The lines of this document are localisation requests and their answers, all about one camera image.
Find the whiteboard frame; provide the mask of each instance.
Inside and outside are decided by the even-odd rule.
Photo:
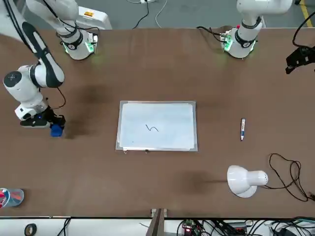
[[[123,105],[127,103],[148,103],[148,104],[191,104],[192,105],[192,115],[193,115],[193,132],[194,132],[194,147],[191,149],[184,148],[135,148],[135,147],[121,147],[120,146],[120,132],[122,126],[122,113],[123,113]],[[198,151],[198,138],[197,138],[197,122],[196,122],[196,102],[195,101],[120,101],[119,108],[119,119],[118,119],[118,129],[117,129],[117,139],[116,139],[116,150],[142,150],[142,151]]]

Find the brown table surface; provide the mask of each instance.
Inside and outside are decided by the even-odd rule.
[[[55,33],[43,31],[66,75],[67,103],[56,110],[66,117],[65,134],[51,138],[49,129],[20,127],[19,104],[2,87],[0,186],[24,189],[25,200],[0,215],[136,217],[163,207],[174,217],[313,216],[314,202],[285,190],[260,188],[241,199],[224,182],[234,164],[264,170],[270,186],[281,186],[268,165],[278,152],[302,163],[305,191],[315,192],[314,66],[285,74],[294,31],[263,29],[254,52],[239,60],[197,29],[111,30],[84,61],[72,60]],[[298,37],[305,44],[314,39],[313,29]],[[4,36],[0,51],[2,77],[35,62],[22,43]],[[56,89],[42,92],[51,106],[63,101]],[[115,151],[121,100],[195,100],[199,151]],[[274,165],[289,182],[289,163],[275,158]]]

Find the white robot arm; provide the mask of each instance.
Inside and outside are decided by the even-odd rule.
[[[238,0],[237,10],[242,14],[239,27],[221,37],[223,48],[235,58],[245,58],[253,50],[256,37],[262,28],[261,16],[286,13],[292,0]]]
[[[6,90],[21,103],[15,110],[21,125],[54,127],[60,136],[65,119],[54,114],[39,88],[58,88],[64,81],[62,69],[34,26],[18,12],[13,0],[0,0],[0,20],[0,33],[23,41],[38,58],[37,64],[21,66],[3,80]]]
[[[79,7],[75,0],[26,0],[29,10],[57,31],[72,59],[82,60],[96,50],[97,36],[79,28]]]

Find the desk lamp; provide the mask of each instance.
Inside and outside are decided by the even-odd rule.
[[[256,192],[257,186],[267,184],[268,176],[263,171],[248,171],[240,166],[230,166],[227,170],[227,182],[235,195],[249,198]]]

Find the whiteboard marker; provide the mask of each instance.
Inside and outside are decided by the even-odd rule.
[[[245,118],[242,118],[241,122],[241,141],[243,141],[245,135]]]

